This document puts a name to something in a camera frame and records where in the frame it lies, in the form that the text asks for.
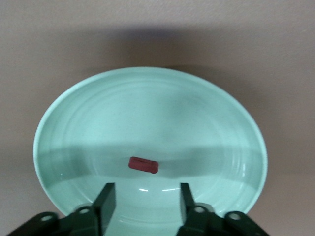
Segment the red object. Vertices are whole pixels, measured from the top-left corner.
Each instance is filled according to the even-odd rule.
[[[135,156],[130,158],[128,166],[132,169],[151,172],[152,174],[156,174],[158,172],[158,162]]]

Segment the screw hole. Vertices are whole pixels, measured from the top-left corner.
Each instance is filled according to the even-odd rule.
[[[204,213],[204,212],[205,212],[205,209],[202,208],[202,207],[200,207],[200,206],[195,207],[194,210],[195,210],[196,212],[198,212],[198,213]]]
[[[240,217],[238,214],[235,214],[235,213],[229,214],[229,217],[230,217],[232,220],[240,220],[240,219],[241,219],[241,217]]]
[[[90,210],[87,209],[87,208],[84,208],[82,210],[79,211],[80,214],[85,214],[85,213],[88,213]]]
[[[51,215],[46,215],[46,216],[43,216],[40,220],[41,221],[47,221],[47,220],[50,220],[52,219],[53,217]]]

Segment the ceramic bowl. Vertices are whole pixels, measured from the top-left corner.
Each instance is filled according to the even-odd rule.
[[[111,70],[69,88],[41,119],[33,154],[65,215],[116,183],[107,236],[175,235],[181,182],[219,216],[246,213],[267,175],[263,137],[239,102],[206,80],[155,67]],[[158,172],[129,168],[132,156],[158,162]]]

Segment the beige background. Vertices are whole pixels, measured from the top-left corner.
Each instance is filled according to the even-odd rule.
[[[32,161],[48,106],[86,77],[140,65],[192,73],[238,99],[269,153],[249,216],[273,236],[314,235],[314,0],[0,1],[0,235],[57,211]]]

